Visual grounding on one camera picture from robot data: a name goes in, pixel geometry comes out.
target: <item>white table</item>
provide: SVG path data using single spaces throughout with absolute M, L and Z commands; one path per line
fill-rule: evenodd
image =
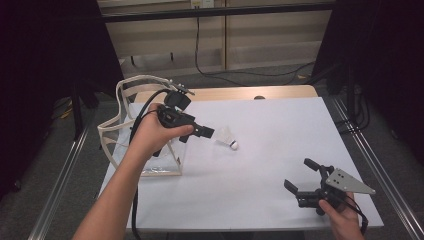
M 299 208 L 284 179 L 300 191 L 319 187 L 319 173 L 305 166 L 304 158 L 361 179 L 321 98 L 201 101 L 192 102 L 186 111 L 200 125 L 229 126 L 240 148 L 233 151 L 192 136 L 183 157 L 183 176 L 141 178 L 137 227 L 142 231 L 326 228 L 327 216 Z M 113 171 L 110 166 L 103 187 Z M 383 226 L 371 198 L 355 198 L 369 227 Z

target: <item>metal rail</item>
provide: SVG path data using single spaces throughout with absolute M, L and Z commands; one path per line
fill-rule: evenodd
M 103 14 L 99 17 L 79 16 L 72 19 L 72 22 L 131 22 L 147 20 L 163 20 L 178 18 L 198 18 L 198 17 L 216 17 L 216 16 L 235 16 L 266 13 L 285 13 L 285 12 L 310 12 L 326 11 L 340 7 L 358 6 L 362 1 L 346 2 L 319 2 L 319 3 L 301 3 L 301 4 L 280 4 L 267 6 L 247 6 L 247 7 L 221 7 L 221 8 L 202 8 L 202 9 L 182 9 L 156 12 L 137 12 L 120 14 Z
M 411 239 L 421 240 L 424 239 L 424 231 L 419 220 L 417 219 L 414 211 L 411 209 L 409 204 L 406 202 L 405 198 L 399 192 L 399 190 L 394 185 L 393 181 L 389 177 L 388 173 L 384 169 L 380 160 L 375 155 L 371 146 L 368 144 L 364 135 L 361 131 L 356 130 L 353 124 L 348 121 L 348 115 L 346 113 L 347 108 L 344 105 L 341 99 L 333 100 L 333 104 L 338 110 L 340 116 L 343 120 L 347 121 L 347 127 L 352 130 L 352 137 L 358 145 L 359 150 L 362 152 L 365 160 L 368 162 L 371 170 L 374 173 L 374 176 L 377 178 L 381 187 L 387 195 L 390 203 L 392 204 L 394 210 L 398 214 L 400 220 L 405 226 L 405 229 L 408 231 Z
M 57 207 L 59 206 L 59 202 L 63 193 L 65 192 L 69 177 L 71 176 L 75 163 L 78 160 L 78 155 L 84 145 L 84 141 L 88 133 L 88 128 L 92 125 L 94 115 L 95 110 L 90 111 L 87 116 L 87 123 L 85 124 L 82 133 L 79 135 L 79 138 L 72 144 L 71 150 L 69 151 L 62 171 L 56 180 L 53 190 L 51 191 L 50 196 L 47 199 L 47 202 L 44 205 L 44 208 L 38 217 L 37 222 L 31 231 L 31 234 L 28 237 L 28 240 L 42 240 L 46 237 L 54 214 L 56 213 Z

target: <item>forearm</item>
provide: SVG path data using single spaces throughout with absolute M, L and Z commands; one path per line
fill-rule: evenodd
M 148 151 L 128 149 L 108 185 L 84 218 L 74 239 L 122 239 Z

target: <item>transparent acrylic container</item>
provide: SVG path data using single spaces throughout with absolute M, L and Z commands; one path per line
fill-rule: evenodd
M 119 166 L 128 149 L 131 128 L 144 106 L 144 103 L 134 102 L 137 94 L 153 94 L 165 88 L 176 90 L 169 83 L 167 79 L 149 75 L 139 75 L 118 82 L 118 114 L 97 127 L 103 151 L 115 168 Z M 162 148 L 158 157 L 151 157 L 147 161 L 141 176 L 182 175 L 184 154 L 185 144 L 177 138 L 172 139 Z

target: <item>human hand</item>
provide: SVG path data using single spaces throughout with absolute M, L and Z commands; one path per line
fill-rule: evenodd
M 346 194 L 353 199 L 353 193 L 347 192 Z M 346 202 L 355 206 L 350 198 L 346 198 Z M 331 229 L 337 240 L 365 239 L 360 231 L 358 214 L 355 211 L 344 204 L 340 204 L 340 207 L 336 210 L 325 200 L 320 200 L 319 206 L 330 217 Z
M 185 136 L 193 132 L 193 126 L 185 125 L 175 128 L 164 128 L 159 122 L 157 112 L 158 103 L 150 104 L 148 113 L 141 121 L 137 132 L 132 139 L 131 148 L 144 148 L 150 155 L 162 149 L 172 138 Z

